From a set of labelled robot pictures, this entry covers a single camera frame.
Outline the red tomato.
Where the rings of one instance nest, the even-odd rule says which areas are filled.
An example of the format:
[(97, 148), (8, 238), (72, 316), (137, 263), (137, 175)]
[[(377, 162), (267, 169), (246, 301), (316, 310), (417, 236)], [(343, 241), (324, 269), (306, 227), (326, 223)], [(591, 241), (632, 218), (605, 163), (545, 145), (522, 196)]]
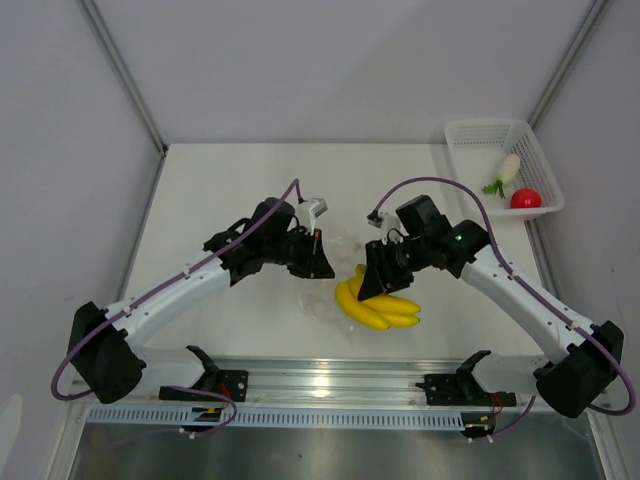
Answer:
[(516, 190), (510, 200), (511, 209), (535, 209), (542, 206), (541, 196), (533, 189)]

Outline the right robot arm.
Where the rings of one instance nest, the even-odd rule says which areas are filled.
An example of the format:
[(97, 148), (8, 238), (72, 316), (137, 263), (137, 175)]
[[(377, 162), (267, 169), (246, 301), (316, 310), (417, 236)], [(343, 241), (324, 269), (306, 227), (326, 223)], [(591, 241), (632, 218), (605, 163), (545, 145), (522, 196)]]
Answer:
[(479, 403), (491, 393), (542, 398), (576, 418), (614, 381), (624, 335), (597, 325), (544, 289), (532, 286), (496, 250), (488, 230), (472, 220), (451, 225), (432, 199), (420, 195), (397, 208), (405, 234), (366, 244), (361, 301), (408, 288), (415, 273), (437, 268), (483, 293), (538, 345), (537, 356), (480, 350), (456, 371), (458, 395)]

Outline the yellow banana bunch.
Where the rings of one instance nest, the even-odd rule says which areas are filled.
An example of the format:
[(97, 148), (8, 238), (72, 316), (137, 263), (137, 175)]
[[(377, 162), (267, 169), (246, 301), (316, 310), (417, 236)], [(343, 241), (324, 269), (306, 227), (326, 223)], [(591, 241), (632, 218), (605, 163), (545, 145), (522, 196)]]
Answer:
[(401, 297), (382, 294), (367, 300), (359, 300), (366, 266), (358, 264), (354, 275), (339, 282), (334, 290), (337, 306), (352, 320), (375, 330), (410, 328), (418, 325), (421, 307)]

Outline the white radish with leaves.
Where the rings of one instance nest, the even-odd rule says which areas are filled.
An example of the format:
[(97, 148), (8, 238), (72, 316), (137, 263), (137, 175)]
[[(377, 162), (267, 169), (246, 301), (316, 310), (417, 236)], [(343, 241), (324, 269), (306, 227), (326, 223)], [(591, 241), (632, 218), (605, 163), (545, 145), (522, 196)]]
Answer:
[(511, 153), (504, 157), (495, 173), (492, 183), (484, 186), (481, 191), (487, 195), (498, 195), (505, 199), (505, 188), (512, 184), (519, 173), (521, 159), (517, 154)]

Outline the clear zip top bag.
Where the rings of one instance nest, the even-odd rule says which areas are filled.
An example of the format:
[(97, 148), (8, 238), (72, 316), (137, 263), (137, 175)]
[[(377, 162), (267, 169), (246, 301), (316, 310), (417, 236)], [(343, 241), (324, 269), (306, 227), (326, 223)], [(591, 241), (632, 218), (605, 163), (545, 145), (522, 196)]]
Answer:
[(363, 326), (346, 315), (335, 300), (335, 287), (351, 279), (358, 264), (365, 263), (365, 248), (357, 236), (335, 223), (322, 228), (324, 253), (332, 267), (332, 279), (301, 280), (295, 287), (296, 301), (304, 315), (315, 323), (353, 337)]

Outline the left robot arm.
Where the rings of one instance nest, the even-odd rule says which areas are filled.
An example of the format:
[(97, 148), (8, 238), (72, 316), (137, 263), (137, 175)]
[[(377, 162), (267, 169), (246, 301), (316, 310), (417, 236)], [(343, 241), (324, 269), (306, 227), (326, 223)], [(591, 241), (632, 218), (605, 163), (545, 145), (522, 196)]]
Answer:
[(232, 390), (229, 379), (201, 348), (171, 355), (146, 342), (199, 301), (226, 291), (266, 264), (297, 278), (332, 279), (316, 220), (327, 209), (320, 198), (291, 205), (268, 197), (253, 215), (213, 235), (181, 271), (139, 296), (100, 308), (93, 302), (74, 314), (70, 363), (103, 404), (115, 403), (148, 383), (164, 401), (204, 400)]

